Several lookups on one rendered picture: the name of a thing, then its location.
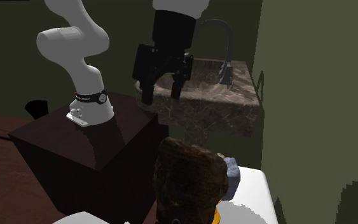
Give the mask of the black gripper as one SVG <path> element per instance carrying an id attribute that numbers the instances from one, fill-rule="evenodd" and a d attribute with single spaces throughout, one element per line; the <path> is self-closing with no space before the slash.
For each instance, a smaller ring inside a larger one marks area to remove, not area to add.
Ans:
<path id="1" fill-rule="evenodd" d="M 186 81 L 191 79 L 194 56 L 185 53 L 191 48 L 196 19 L 174 11 L 156 10 L 152 40 L 154 46 L 140 44 L 137 48 L 132 78 L 142 90 L 141 102 L 152 105 L 155 83 L 175 68 L 175 58 L 184 57 L 173 75 L 171 98 L 179 100 Z"/>

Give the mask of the dark grey curved faucet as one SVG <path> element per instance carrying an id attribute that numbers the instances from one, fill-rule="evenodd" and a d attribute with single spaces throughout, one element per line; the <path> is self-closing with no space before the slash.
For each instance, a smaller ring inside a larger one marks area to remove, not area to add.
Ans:
<path id="1" fill-rule="evenodd" d="M 211 25 L 222 27 L 228 35 L 226 55 L 225 55 L 224 63 L 221 66 L 221 69 L 219 70 L 218 77 L 220 78 L 219 83 L 221 85 L 227 85 L 229 87 L 233 84 L 233 67 L 231 65 L 231 58 L 233 52 L 233 31 L 229 26 L 229 24 L 226 23 L 224 20 L 219 20 L 219 19 L 206 20 L 200 23 L 198 26 L 196 26 L 193 38 L 196 38 L 198 36 L 198 33 L 204 27 L 211 26 Z"/>

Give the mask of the brown rough lump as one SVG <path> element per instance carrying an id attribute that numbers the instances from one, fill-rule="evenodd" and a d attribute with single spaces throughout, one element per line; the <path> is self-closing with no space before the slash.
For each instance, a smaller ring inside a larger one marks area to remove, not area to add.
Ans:
<path id="1" fill-rule="evenodd" d="M 217 153 L 165 138 L 153 174 L 156 224 L 217 224 L 216 206 L 228 191 L 227 170 Z"/>

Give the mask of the dark brown robot stand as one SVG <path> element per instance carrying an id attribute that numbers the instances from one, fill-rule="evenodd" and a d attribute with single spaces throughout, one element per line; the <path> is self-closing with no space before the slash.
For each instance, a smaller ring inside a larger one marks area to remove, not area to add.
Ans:
<path id="1" fill-rule="evenodd" d="M 143 224 L 155 202 L 158 146 L 169 128 L 135 97 L 110 93 L 114 116 L 81 127 L 57 109 L 10 132 L 21 156 L 64 215 L 88 212 L 109 224 Z"/>

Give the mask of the blue-grey block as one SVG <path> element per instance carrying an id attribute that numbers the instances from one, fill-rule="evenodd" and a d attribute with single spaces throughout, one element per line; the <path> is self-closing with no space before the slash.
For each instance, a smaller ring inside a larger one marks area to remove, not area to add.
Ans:
<path id="1" fill-rule="evenodd" d="M 237 161 L 233 157 L 225 157 L 224 161 L 227 165 L 228 191 L 222 198 L 222 201 L 232 200 L 240 183 L 240 169 Z"/>

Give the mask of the black cup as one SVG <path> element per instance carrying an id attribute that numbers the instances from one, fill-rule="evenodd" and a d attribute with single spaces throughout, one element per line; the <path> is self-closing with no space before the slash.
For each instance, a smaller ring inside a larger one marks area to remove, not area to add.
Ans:
<path id="1" fill-rule="evenodd" d="M 25 110 L 33 117 L 33 119 L 37 120 L 49 113 L 48 101 L 46 100 L 29 101 L 25 105 Z"/>

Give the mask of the brown marble pedestal sink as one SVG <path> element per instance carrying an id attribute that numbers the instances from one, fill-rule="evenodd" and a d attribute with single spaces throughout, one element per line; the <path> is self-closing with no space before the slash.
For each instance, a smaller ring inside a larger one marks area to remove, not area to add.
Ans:
<path id="1" fill-rule="evenodd" d="M 231 85 L 220 83 L 223 60 L 195 59 L 191 79 L 186 81 L 180 98 L 170 96 L 171 75 L 162 76 L 153 91 L 153 103 L 142 103 L 142 91 L 135 82 L 138 106 L 158 114 L 160 124 L 182 127 L 184 142 L 205 146 L 210 132 L 243 137 L 252 135 L 260 104 L 246 62 L 231 62 Z"/>

